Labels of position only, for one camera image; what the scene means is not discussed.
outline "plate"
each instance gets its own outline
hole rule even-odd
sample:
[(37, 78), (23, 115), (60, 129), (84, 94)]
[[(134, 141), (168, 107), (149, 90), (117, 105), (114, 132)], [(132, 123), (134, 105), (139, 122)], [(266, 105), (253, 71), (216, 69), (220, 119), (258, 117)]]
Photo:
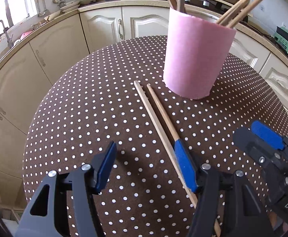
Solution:
[(71, 7), (76, 6), (77, 4), (79, 4), (79, 0), (73, 0), (71, 2), (66, 3), (66, 6), (61, 7), (61, 11), (65, 11)]
[(67, 13), (67, 12), (73, 11), (75, 9), (78, 9), (79, 6), (80, 6), (80, 4), (77, 4), (73, 7), (70, 7), (69, 9), (63, 10), (63, 12)]

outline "pink object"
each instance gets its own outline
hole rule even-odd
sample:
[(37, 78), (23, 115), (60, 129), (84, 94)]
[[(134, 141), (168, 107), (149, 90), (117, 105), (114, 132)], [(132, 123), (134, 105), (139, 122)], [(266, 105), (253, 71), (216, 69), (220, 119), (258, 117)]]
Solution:
[(31, 34), (31, 33), (32, 33), (32, 31), (23, 33), (23, 34), (21, 35), (21, 37), (20, 37), (20, 40), (24, 39), (26, 36), (28, 36), (28, 35)]
[(164, 82), (174, 93), (201, 99), (221, 71), (236, 30), (170, 8)]

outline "kitchen countertop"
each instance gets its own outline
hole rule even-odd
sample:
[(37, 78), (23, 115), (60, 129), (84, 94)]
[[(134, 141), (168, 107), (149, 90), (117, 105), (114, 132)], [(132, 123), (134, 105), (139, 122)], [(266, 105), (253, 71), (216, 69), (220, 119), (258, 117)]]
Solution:
[[(39, 27), (35, 31), (33, 31), (31, 34), (29, 34), (27, 37), (25, 37), (21, 42), (19, 42), (16, 46), (14, 46), (7, 54), (5, 54), (2, 59), (0, 59), (0, 69), (1, 67), (20, 49), (22, 48), (26, 43), (28, 43), (30, 40), (32, 40), (34, 37), (36, 37), (38, 34), (42, 33), (45, 31), (47, 28), (57, 24), (58, 22), (76, 15), (80, 12), (84, 11), (91, 11), (91, 10), (96, 10), (96, 9), (101, 9), (101, 8), (109, 8), (109, 7), (116, 7), (116, 6), (156, 6), (156, 7), (164, 7), (164, 8), (169, 8), (169, 3), (168, 1), (165, 0), (113, 0), (113, 1), (100, 1), (98, 3), (94, 3), (91, 5), (87, 5), (81, 8), (78, 8), (76, 10), (70, 11), (68, 13), (62, 14), (59, 17), (56, 17), (55, 19), (47, 22), (43, 26)], [(200, 8), (197, 6), (185, 5), (186, 10), (189, 14), (203, 14), (209, 18), (212, 18), (210, 21), (215, 22), (221, 14), (210, 11), (205, 8)], [(250, 28), (242, 25), (242, 24), (237, 24), (235, 27), (237, 30), (240, 32), (243, 32), (244, 34), (250, 36), (257, 42), (259, 42), (261, 45), (266, 47), (268, 50), (270, 50), (273, 54), (275, 54), (286, 66), (288, 67), (288, 58), (283, 54), (279, 48), (274, 46), (268, 39), (265, 37), (257, 34)]]

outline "drawer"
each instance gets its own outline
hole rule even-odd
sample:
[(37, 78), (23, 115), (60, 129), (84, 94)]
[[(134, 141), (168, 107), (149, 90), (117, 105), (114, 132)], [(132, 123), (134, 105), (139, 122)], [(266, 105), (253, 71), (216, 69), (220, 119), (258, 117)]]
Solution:
[(260, 75), (275, 91), (281, 103), (288, 109), (288, 67), (271, 53)]
[(265, 64), (270, 51), (249, 36), (237, 31), (230, 53), (246, 62), (259, 72)]

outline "polka dot tablecloth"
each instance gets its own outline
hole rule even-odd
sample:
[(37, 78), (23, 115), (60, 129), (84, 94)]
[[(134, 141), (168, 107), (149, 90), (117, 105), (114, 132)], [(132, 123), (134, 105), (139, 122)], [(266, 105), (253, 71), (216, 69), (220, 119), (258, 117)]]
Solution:
[[(152, 85), (191, 152), (219, 170), (243, 170), (259, 197), (267, 194), (261, 168), (234, 146), (232, 134), (237, 127), (260, 120), (288, 136), (288, 116), (276, 94), (251, 67), (229, 54), (210, 96), (201, 100), (179, 97), (163, 82), (166, 41), (164, 36), (143, 37), (105, 47), (78, 62), (54, 84), (27, 136), (23, 179), (28, 201), (48, 171), (72, 171), (103, 152), (112, 140), (118, 156), (106, 188), (94, 195), (106, 236), (187, 234), (194, 208), (134, 80), (146, 91), (146, 84)], [(74, 198), (69, 193), (72, 236), (78, 235)], [(220, 223), (223, 208), (221, 195)]]

